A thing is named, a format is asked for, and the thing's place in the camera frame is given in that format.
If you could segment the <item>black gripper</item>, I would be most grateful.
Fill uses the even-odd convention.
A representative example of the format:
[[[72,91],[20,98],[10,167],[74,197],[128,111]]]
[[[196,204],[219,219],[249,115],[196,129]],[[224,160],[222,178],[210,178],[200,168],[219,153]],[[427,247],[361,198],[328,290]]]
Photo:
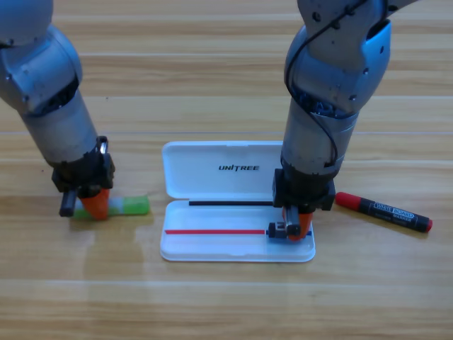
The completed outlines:
[[[106,220],[115,165],[108,153],[108,138],[96,138],[96,146],[76,161],[52,163],[52,181],[63,194],[59,209],[62,217],[73,217],[76,200],[94,220]]]
[[[273,206],[285,212],[289,240],[297,242],[305,238],[317,209],[331,209],[336,194],[333,178],[333,175],[303,174],[292,167],[275,170]]]

